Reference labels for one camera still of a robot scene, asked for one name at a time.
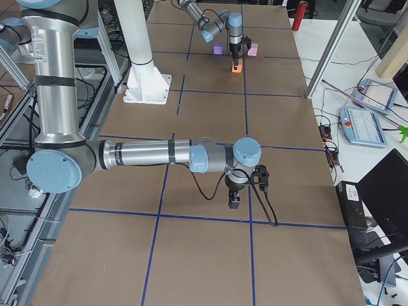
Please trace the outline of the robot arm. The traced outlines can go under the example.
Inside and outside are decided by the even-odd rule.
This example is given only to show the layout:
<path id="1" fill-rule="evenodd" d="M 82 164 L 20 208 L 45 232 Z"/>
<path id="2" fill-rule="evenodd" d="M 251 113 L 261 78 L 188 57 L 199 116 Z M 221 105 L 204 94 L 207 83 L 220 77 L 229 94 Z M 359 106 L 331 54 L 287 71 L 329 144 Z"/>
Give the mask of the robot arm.
<path id="1" fill-rule="evenodd" d="M 240 52 L 242 51 L 243 29 L 242 29 L 242 15 L 236 12 L 224 10 L 216 13 L 216 19 L 210 21 L 201 11 L 196 1 L 177 1 L 177 4 L 184 10 L 193 20 L 194 24 L 198 26 L 201 31 L 201 37 L 207 43 L 214 40 L 214 38 L 223 31 L 228 32 L 228 47 L 232 56 L 232 72 L 238 72 L 240 67 Z"/>
<path id="2" fill-rule="evenodd" d="M 27 174 L 34 185 L 47 193 L 65 193 L 82 179 L 116 166 L 161 166 L 180 164 L 194 173 L 222 172 L 229 189 L 229 208 L 240 203 L 239 191 L 254 187 L 254 177 L 264 176 L 261 145 L 241 138 L 233 145 L 218 145 L 211 138 L 143 142 L 89 141 L 78 127 L 77 83 L 74 36 L 85 22 L 98 21 L 98 3 L 91 1 L 16 1 L 23 23 L 31 32 L 40 134 L 34 140 L 35 153 L 27 162 Z M 154 64 L 143 4 L 114 1 L 131 61 L 125 103 L 164 105 L 171 75 L 161 74 Z M 227 30 L 233 68 L 238 68 L 242 40 L 242 16 L 222 11 L 209 21 L 195 1 L 177 1 L 193 20 L 206 42 Z M 266 183 L 261 190 L 265 193 Z"/>

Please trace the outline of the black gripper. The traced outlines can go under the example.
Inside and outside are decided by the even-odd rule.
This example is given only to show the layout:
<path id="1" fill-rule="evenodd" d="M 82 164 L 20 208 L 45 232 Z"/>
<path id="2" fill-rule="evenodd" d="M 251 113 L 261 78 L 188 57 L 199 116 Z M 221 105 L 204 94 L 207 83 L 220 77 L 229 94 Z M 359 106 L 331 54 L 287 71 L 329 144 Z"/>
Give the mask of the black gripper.
<path id="1" fill-rule="evenodd" d="M 249 186 L 250 175 L 243 169 L 237 168 L 231 171 L 225 171 L 225 183 L 229 189 L 228 197 L 228 207 L 230 209 L 237 209 L 240 205 L 239 191 L 245 186 Z"/>
<path id="2" fill-rule="evenodd" d="M 242 50 L 242 45 L 239 44 L 233 44 L 230 43 L 228 45 L 228 50 L 229 53 L 231 54 L 232 58 L 233 58 L 233 70 L 238 70 L 239 68 L 239 57 L 240 57 L 240 52 Z"/>

